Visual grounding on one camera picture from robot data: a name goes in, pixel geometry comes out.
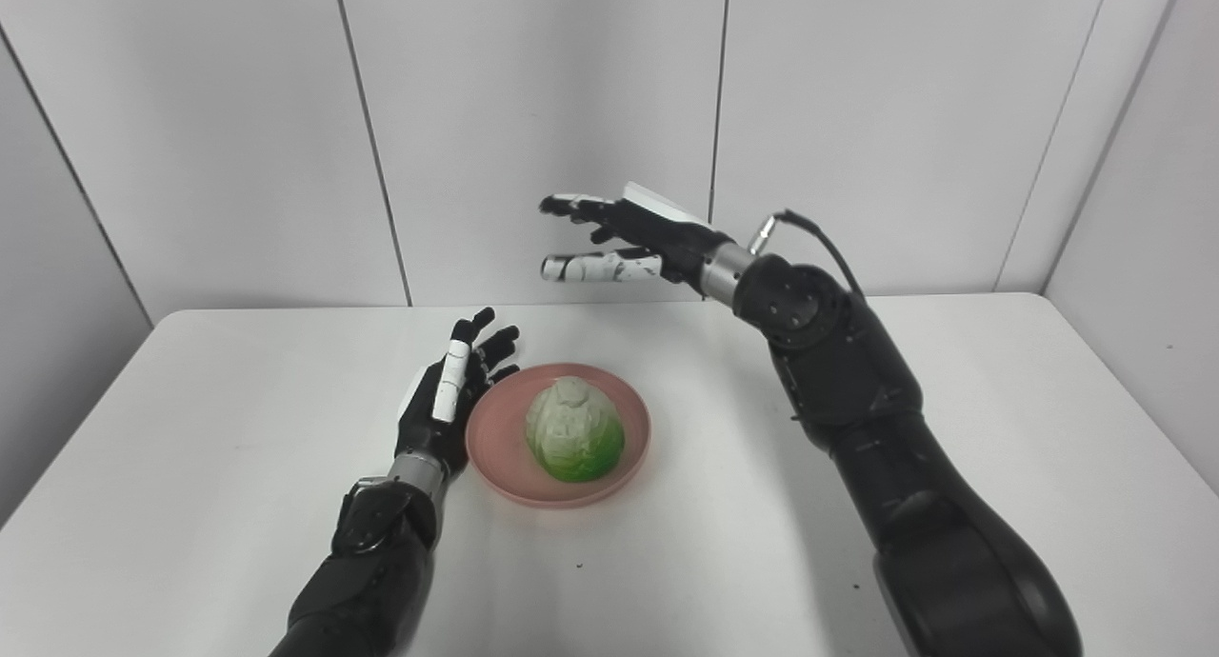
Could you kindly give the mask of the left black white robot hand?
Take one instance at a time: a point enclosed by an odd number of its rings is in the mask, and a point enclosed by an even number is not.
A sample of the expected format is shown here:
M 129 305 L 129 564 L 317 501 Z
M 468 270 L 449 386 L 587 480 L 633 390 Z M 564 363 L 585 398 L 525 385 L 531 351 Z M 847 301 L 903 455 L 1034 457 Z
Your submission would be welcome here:
M 399 418 L 399 438 L 393 453 L 423 453 L 442 467 L 446 479 L 458 477 L 469 464 L 467 427 L 475 403 L 490 389 L 514 372 L 519 328 L 510 325 L 478 339 L 495 321 L 495 310 L 479 310 L 471 319 L 460 319 L 444 356 L 427 366 L 410 392 Z

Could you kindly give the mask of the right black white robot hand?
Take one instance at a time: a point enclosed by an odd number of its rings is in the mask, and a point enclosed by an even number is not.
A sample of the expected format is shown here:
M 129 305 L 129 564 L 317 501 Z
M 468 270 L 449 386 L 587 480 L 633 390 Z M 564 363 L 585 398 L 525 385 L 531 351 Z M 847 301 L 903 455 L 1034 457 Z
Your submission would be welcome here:
M 666 197 L 635 183 L 627 184 L 617 200 L 592 194 L 558 193 L 542 197 L 539 211 L 594 226 L 590 240 L 602 246 L 614 239 L 625 249 L 588 254 L 553 254 L 544 258 L 540 274 L 552 283 L 627 283 L 661 278 L 705 293 L 705 266 L 725 233 L 689 215 Z

